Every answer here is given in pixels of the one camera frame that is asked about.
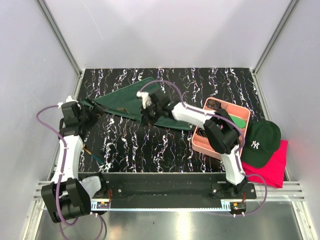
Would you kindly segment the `dark green cloth napkin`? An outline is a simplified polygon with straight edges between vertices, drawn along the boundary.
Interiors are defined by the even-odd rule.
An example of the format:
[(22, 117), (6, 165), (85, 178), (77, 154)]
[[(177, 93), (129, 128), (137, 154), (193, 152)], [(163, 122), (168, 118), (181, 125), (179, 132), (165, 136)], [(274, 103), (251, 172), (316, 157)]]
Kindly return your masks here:
[(113, 114), (118, 117), (121, 117), (121, 115), (119, 115), (117, 108), (126, 108), (130, 113), (138, 117), (138, 120), (135, 121), (142, 125), (142, 102), (137, 98), (136, 94), (141, 89), (148, 93), (152, 93), (156, 90), (162, 90), (158, 83), (152, 83), (152, 81), (154, 81), (153, 77), (147, 77), (95, 99), (90, 99), (88, 97), (85, 99), (96, 101), (104, 106), (106, 113)]

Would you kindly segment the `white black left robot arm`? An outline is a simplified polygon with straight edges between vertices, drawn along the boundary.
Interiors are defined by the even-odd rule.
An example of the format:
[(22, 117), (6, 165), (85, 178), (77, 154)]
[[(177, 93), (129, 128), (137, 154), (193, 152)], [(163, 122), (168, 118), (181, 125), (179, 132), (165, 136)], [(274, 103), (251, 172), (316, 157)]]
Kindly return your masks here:
[(105, 110), (89, 98), (79, 102), (71, 96), (54, 107), (62, 112), (58, 129), (36, 115), (37, 121), (57, 134), (59, 140), (56, 170), (50, 183), (43, 186), (40, 193), (51, 220), (56, 224), (69, 225), (69, 220), (90, 214), (91, 199), (94, 196), (103, 198), (108, 193), (108, 186), (100, 173), (80, 180), (78, 170), (87, 132), (103, 116)]

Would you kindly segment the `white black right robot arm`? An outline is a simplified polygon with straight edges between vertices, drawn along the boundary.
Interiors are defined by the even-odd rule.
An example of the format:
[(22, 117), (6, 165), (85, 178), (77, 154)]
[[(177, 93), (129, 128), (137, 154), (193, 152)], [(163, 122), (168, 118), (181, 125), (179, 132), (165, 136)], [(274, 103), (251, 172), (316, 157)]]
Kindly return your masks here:
[(226, 110), (205, 110), (183, 100), (172, 101), (161, 90), (152, 93), (138, 91), (136, 97), (142, 103), (143, 125), (154, 125), (159, 118), (165, 117), (204, 130), (209, 145), (221, 156), (228, 195), (236, 199), (244, 194), (248, 177), (241, 164), (240, 151), (244, 144), (240, 138), (244, 140), (245, 136)]

